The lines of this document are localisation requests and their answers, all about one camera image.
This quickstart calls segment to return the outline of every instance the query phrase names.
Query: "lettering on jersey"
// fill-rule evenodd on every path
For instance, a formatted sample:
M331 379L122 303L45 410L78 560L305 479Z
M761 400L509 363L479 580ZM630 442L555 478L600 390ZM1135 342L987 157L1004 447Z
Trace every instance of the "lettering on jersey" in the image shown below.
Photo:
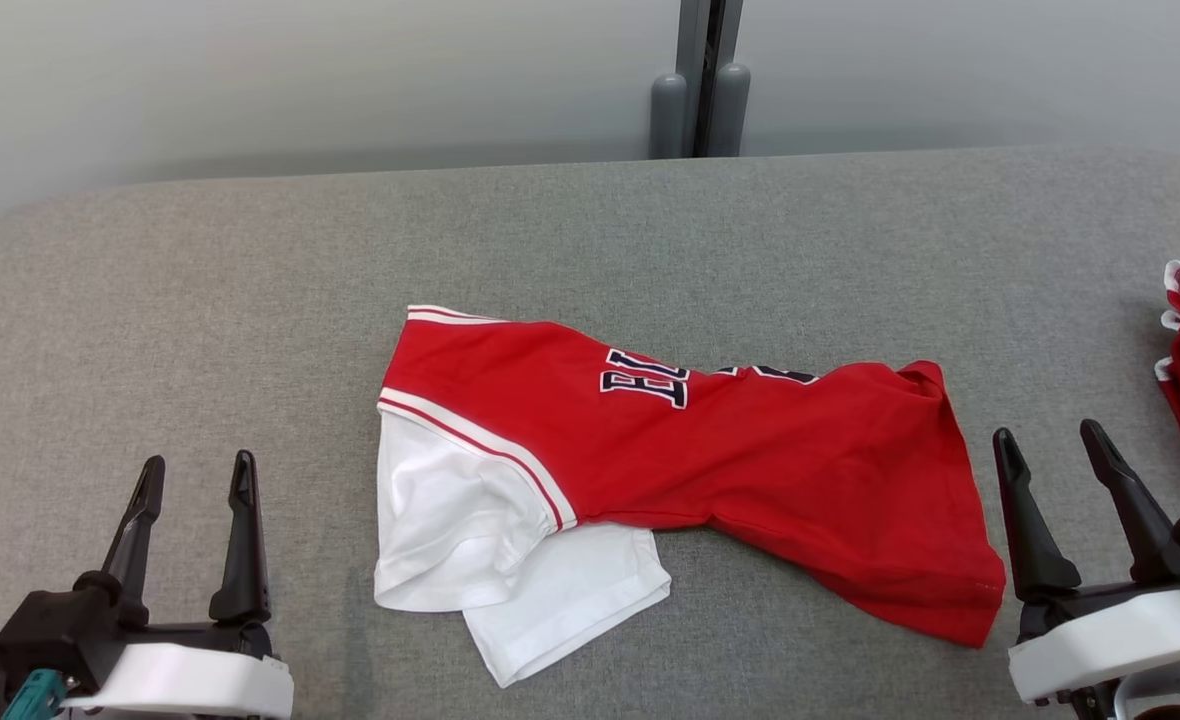
M808 373L795 373L793 369L776 369L769 368L767 365L755 365L754 372L763 375L765 378L782 378L787 381L795 381L809 386L817 382L817 375L809 375Z
M687 369L683 369L683 377L687 377ZM649 395L667 398L669 404L678 410L687 407L687 382L682 381L662 381L657 378L630 375L616 369L608 369L603 375L599 375L599 392L612 392L614 390L645 392Z
M673 379L673 381L686 381L687 369L671 368L669 365L655 364L651 360L640 360L636 356L627 355L622 351L609 351L608 352L608 364L616 365L618 368L627 369L641 369L645 373L657 373L658 375L664 375Z

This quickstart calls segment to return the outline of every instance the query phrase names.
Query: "red jersey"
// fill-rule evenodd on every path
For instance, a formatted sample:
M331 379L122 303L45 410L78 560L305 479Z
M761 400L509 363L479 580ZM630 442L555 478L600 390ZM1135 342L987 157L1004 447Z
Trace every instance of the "red jersey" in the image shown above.
M878 618L974 647L1002 601L1005 570L927 361L706 374L557 323L412 306L380 410L516 470L542 532L709 524Z

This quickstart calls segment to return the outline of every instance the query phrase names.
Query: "gray table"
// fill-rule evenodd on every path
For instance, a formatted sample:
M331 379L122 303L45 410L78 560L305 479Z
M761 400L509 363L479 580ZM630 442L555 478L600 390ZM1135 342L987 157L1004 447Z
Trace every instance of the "gray table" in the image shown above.
M1129 555L1076 424L1180 512L1152 365L1180 158L1008 149L124 186L0 214L0 624L100 564L168 459L146 601L203 618L234 451L256 452L296 716L1010 716L983 652L871 618L709 530L671 597L499 690L459 615L378 609L374 401L404 306L549 318L691 368L946 371L1007 555L989 436L1018 433L1084 582ZM1061 716L1064 711L1047 711Z

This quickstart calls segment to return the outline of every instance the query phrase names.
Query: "white wall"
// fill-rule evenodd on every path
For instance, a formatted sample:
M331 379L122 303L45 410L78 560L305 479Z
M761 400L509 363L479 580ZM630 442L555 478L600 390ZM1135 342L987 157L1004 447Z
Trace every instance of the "white wall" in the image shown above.
M0 0L0 209L123 182L644 158L680 0Z
M1180 0L745 0L743 155L1180 152Z

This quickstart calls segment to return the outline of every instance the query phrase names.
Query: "white plastic part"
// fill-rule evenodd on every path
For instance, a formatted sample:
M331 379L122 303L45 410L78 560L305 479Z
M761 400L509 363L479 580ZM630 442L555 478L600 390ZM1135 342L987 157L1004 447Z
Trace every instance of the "white plastic part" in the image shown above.
M286 719L291 694L288 666L271 657L145 643L124 648L100 693L68 698L61 707Z
M1071 620L1007 655L1012 685L1025 702L1178 662L1180 589Z

